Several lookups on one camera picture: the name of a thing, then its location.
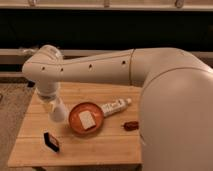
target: wooden table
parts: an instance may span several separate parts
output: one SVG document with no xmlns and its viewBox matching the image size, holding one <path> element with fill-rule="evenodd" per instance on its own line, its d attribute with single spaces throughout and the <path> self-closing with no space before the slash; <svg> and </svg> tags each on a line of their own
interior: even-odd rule
<svg viewBox="0 0 213 171">
<path fill-rule="evenodd" d="M 96 104 L 118 98 L 132 98 L 124 112 L 104 120 L 101 131 L 92 137 L 72 134 L 67 122 L 54 123 L 34 94 L 10 155 L 9 167 L 79 166 L 140 164 L 141 147 L 138 130 L 126 132 L 122 124 L 138 120 L 140 88 L 115 85 L 62 83 L 60 96 L 69 110 L 74 105 L 91 101 Z M 43 133 L 50 132 L 60 142 L 60 153 L 44 145 Z"/>
</svg>

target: floor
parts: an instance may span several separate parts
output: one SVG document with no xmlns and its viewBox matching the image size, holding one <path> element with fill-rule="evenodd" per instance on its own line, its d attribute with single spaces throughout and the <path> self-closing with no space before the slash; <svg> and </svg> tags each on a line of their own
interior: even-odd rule
<svg viewBox="0 0 213 171">
<path fill-rule="evenodd" d="M 24 114 L 29 105 L 34 88 L 27 86 L 23 78 L 0 78 L 0 170 L 33 171 L 32 168 L 8 168 L 7 161 L 15 143 Z M 132 171 L 135 165 L 82 166 L 45 168 L 47 171 Z"/>
</svg>

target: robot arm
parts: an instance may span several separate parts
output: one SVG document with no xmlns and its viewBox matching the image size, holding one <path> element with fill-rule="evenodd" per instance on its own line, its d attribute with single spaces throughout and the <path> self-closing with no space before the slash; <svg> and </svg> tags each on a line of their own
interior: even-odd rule
<svg viewBox="0 0 213 171">
<path fill-rule="evenodd" d="M 40 96 L 53 99 L 61 81 L 141 87 L 148 75 L 147 84 L 164 72 L 193 67 L 209 70 L 193 55 L 174 48 L 126 50 L 63 60 L 57 48 L 45 45 L 24 64 L 23 73 L 36 83 Z"/>
<path fill-rule="evenodd" d="M 56 98 L 60 81 L 143 86 L 143 171 L 213 170 L 213 72 L 192 54 L 152 48 L 63 60 L 46 45 L 23 73 L 49 99 Z"/>
</svg>

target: black object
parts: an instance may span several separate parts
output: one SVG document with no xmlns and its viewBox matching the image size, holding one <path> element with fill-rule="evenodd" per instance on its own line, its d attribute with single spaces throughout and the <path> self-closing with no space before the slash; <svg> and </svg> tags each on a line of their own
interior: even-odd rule
<svg viewBox="0 0 213 171">
<path fill-rule="evenodd" d="M 53 151 L 59 152 L 59 142 L 49 132 L 44 133 L 45 144 L 50 147 Z"/>
<path fill-rule="evenodd" d="M 28 81 L 27 87 L 34 87 L 35 83 L 32 81 Z"/>
</svg>

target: red object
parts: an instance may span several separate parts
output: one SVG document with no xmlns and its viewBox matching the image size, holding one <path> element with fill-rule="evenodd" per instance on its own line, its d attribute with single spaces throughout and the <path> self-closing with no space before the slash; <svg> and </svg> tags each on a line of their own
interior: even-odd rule
<svg viewBox="0 0 213 171">
<path fill-rule="evenodd" d="M 85 130 L 81 124 L 79 113 L 89 111 L 96 123 L 95 127 Z M 96 132 L 103 124 L 104 114 L 101 108 L 91 102 L 84 102 L 76 105 L 69 114 L 69 124 L 72 130 L 79 135 L 87 135 Z"/>
<path fill-rule="evenodd" d="M 138 121 L 125 122 L 123 125 L 126 131 L 133 131 L 139 128 Z"/>
</svg>

